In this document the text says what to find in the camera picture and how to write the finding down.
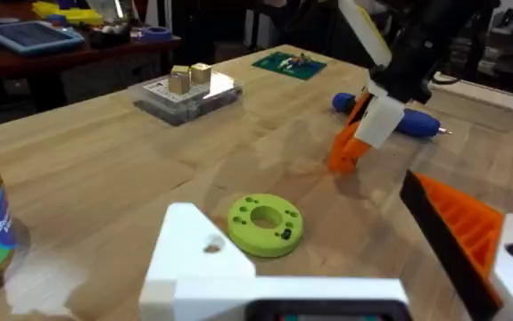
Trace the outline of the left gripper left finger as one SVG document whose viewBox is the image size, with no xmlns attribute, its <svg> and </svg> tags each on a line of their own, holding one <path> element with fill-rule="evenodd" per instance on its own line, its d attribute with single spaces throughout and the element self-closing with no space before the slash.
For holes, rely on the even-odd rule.
<svg viewBox="0 0 513 321">
<path fill-rule="evenodd" d="M 138 308 L 142 320 L 242 320 L 244 304 L 203 294 L 177 298 L 178 281 L 193 283 L 193 293 L 215 290 L 204 281 L 256 277 L 254 264 L 194 204 L 167 208 Z"/>
</svg>

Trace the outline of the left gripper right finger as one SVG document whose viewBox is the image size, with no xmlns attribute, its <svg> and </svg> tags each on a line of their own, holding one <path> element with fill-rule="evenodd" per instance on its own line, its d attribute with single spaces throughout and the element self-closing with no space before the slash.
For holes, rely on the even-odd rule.
<svg viewBox="0 0 513 321">
<path fill-rule="evenodd" d="M 431 177 L 407 171 L 400 197 L 467 310 L 513 320 L 513 212 L 501 213 Z"/>
</svg>

